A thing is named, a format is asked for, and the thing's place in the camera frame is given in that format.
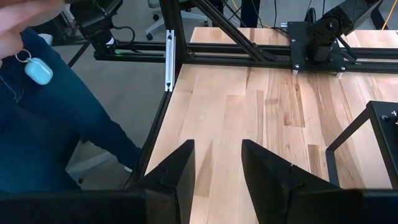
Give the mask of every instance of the screw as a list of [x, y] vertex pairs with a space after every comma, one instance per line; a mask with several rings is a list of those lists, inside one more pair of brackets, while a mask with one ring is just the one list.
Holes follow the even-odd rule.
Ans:
[[382, 115], [382, 116], [381, 116], [381, 119], [382, 119], [383, 121], [389, 121], [389, 120], [390, 120], [390, 118], [389, 118], [388, 116], [386, 116], [386, 115]]

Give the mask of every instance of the chair wheel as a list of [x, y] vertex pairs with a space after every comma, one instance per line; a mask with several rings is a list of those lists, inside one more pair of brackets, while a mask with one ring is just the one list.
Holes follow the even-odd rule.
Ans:
[[159, 20], [159, 15], [158, 14], [154, 14], [154, 16], [152, 17], [155, 21]]
[[152, 36], [152, 34], [147, 34], [147, 40], [153, 40], [154, 37]]

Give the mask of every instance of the silver bracket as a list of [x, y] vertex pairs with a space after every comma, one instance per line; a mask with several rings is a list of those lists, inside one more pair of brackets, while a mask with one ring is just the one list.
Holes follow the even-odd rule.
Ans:
[[175, 36], [174, 30], [166, 32], [166, 78], [165, 78], [165, 91], [173, 91], [175, 77]]

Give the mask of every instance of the wooden tabletop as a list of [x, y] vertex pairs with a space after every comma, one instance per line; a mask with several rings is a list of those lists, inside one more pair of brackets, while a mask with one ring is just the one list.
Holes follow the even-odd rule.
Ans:
[[[270, 29], [241, 29], [257, 44], [287, 45]], [[358, 30], [352, 47], [398, 47], [393, 30]], [[218, 28], [196, 28], [191, 42], [230, 43]], [[195, 140], [191, 223], [256, 223], [243, 176], [242, 139], [252, 139], [328, 180], [325, 149], [369, 100], [398, 101], [398, 75], [184, 65], [147, 173], [187, 139]], [[336, 151], [343, 188], [391, 188], [370, 122]]]

